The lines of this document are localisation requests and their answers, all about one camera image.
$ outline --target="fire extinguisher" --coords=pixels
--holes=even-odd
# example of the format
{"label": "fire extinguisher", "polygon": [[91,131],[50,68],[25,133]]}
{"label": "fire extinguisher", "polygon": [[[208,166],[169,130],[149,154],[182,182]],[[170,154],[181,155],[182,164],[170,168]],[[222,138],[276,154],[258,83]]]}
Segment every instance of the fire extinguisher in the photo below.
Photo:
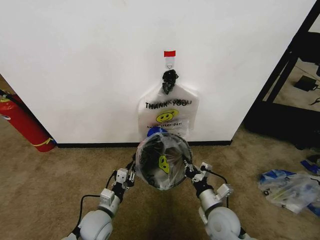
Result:
{"label": "fire extinguisher", "polygon": [[0,115],[15,127],[39,152],[55,147],[55,141],[33,116],[18,95],[0,90]]}

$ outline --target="floor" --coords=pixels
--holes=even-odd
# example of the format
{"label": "floor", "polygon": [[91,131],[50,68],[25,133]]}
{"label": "floor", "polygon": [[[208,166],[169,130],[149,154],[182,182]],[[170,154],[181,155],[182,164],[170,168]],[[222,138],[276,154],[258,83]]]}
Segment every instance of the floor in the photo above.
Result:
{"label": "floor", "polygon": [[[301,74],[292,76],[291,81],[297,81]],[[283,88],[277,101],[302,104],[301,100],[286,100],[296,97],[292,92],[295,89],[289,86]],[[135,152],[135,148],[55,148],[40,153],[2,118],[0,133],[3,240],[65,237],[77,222],[81,196],[99,194],[113,169],[124,167]],[[248,132],[241,126],[230,146],[194,146],[192,152],[196,165],[202,161],[213,165],[213,170],[224,175],[233,186],[230,208],[252,237],[259,240],[320,238],[319,218],[307,210],[296,215],[272,205],[257,185],[259,175],[271,169],[304,171],[299,162],[315,154],[313,150],[297,150],[288,142]],[[219,187],[222,182],[211,177],[209,183]],[[84,212],[95,210],[97,204],[97,199],[86,200]],[[110,239],[207,240],[198,215],[199,205],[187,179],[173,189],[159,191],[136,178],[135,186],[125,193],[114,218]]]}

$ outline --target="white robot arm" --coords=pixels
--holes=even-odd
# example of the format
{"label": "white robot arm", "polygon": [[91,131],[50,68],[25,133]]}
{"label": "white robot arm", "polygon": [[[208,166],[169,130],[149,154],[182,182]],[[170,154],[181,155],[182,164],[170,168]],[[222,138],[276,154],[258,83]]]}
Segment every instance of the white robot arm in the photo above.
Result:
{"label": "white robot arm", "polygon": [[[134,185],[134,166],[129,173],[133,163],[126,168],[115,171],[115,181],[112,190],[102,190],[98,210],[88,212],[69,236],[62,240],[107,240],[109,239],[113,226],[112,218],[116,215],[119,204],[123,200],[125,191]],[[255,240],[241,228],[237,215],[227,207],[223,207],[223,199],[228,197],[233,189],[224,183],[214,192],[211,185],[207,184],[207,178],[212,166],[202,163],[200,169],[195,165],[184,161],[185,176],[191,179],[196,189],[196,196],[200,199],[201,207],[199,215],[205,225],[205,230],[211,240]]]}
{"label": "white robot arm", "polygon": [[227,198],[233,189],[229,184],[222,184],[216,191],[207,184],[207,178],[212,166],[203,162],[200,169],[184,160],[185,176],[191,179],[200,199],[199,215],[205,225],[205,230],[211,240],[255,240],[251,238],[240,225],[237,215],[227,207],[223,207],[223,199]]}
{"label": "white robot arm", "polygon": [[115,171],[115,181],[112,190],[105,189],[100,193],[98,210],[88,212],[80,224],[62,240],[107,240],[112,231],[112,218],[116,215],[125,191],[134,185],[136,172],[127,168]]}

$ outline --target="blue object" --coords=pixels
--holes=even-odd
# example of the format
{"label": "blue object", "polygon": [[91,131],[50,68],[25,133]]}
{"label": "blue object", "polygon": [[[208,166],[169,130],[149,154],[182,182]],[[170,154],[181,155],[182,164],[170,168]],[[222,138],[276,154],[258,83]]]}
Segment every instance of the blue object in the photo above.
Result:
{"label": "blue object", "polygon": [[159,126],[153,126],[152,128],[150,128],[146,136],[150,137],[155,133],[167,133],[167,131]]}
{"label": "blue object", "polygon": [[303,160],[300,163],[310,172],[320,175],[320,167],[317,166],[316,164],[310,164],[307,160]]}

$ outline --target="baseboard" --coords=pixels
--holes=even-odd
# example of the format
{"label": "baseboard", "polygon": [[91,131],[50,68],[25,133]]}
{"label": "baseboard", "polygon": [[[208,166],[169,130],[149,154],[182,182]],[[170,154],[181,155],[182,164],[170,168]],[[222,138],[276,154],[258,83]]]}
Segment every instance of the baseboard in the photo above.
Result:
{"label": "baseboard", "polygon": [[[227,146],[231,141],[189,141],[190,146]],[[136,148],[138,142],[57,143],[58,148]]]}

